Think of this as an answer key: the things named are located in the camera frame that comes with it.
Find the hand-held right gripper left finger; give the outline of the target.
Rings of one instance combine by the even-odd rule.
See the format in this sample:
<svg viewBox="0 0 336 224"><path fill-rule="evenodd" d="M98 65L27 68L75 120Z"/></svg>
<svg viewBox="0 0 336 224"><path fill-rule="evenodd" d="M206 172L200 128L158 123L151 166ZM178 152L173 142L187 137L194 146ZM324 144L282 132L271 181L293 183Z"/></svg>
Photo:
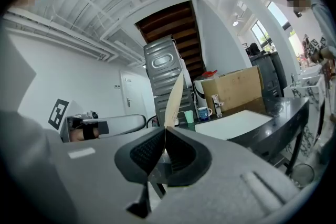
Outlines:
<svg viewBox="0 0 336 224"><path fill-rule="evenodd" d="M158 128L85 142L47 141L57 177L50 216L58 223L164 223L163 206L149 206L148 175L163 149Z"/></svg>

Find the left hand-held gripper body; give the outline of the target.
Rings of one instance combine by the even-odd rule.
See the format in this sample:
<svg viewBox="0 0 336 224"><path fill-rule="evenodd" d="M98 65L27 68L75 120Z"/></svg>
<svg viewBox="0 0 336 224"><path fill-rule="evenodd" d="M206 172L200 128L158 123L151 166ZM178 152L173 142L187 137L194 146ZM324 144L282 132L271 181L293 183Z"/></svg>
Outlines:
<svg viewBox="0 0 336 224"><path fill-rule="evenodd" d="M65 143L72 142L70 132L74 129L83 129L84 141L99 138L98 114L89 111L85 114L71 115L76 108L76 103L58 99L48 119L49 125L59 132L61 140Z"/></svg>

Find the person's left hand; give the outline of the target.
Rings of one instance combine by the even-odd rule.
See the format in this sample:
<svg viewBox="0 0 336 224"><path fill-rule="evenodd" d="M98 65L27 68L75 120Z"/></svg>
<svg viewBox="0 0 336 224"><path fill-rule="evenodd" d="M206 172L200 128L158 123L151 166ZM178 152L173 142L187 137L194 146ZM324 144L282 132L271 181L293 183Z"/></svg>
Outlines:
<svg viewBox="0 0 336 224"><path fill-rule="evenodd" d="M70 132L70 138L72 142L84 141L83 129L74 129Z"/></svg>

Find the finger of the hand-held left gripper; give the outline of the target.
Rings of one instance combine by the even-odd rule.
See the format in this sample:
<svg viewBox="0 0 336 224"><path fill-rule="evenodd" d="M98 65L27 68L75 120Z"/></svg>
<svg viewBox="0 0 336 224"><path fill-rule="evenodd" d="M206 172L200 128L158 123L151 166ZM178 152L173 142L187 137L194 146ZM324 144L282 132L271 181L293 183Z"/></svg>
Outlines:
<svg viewBox="0 0 336 224"><path fill-rule="evenodd" d="M133 114L104 118L98 121L99 137L123 135L139 131L146 126L144 115Z"/></svg>

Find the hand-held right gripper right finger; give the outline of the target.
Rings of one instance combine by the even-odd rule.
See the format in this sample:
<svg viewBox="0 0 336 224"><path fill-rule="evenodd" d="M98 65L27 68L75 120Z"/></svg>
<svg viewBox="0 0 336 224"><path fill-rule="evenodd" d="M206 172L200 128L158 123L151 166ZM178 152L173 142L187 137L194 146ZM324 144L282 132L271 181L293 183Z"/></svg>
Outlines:
<svg viewBox="0 0 336 224"><path fill-rule="evenodd" d="M182 134L207 147L208 171L194 184L169 188L149 223L274 223L298 188L281 171L233 142L190 130Z"/></svg>

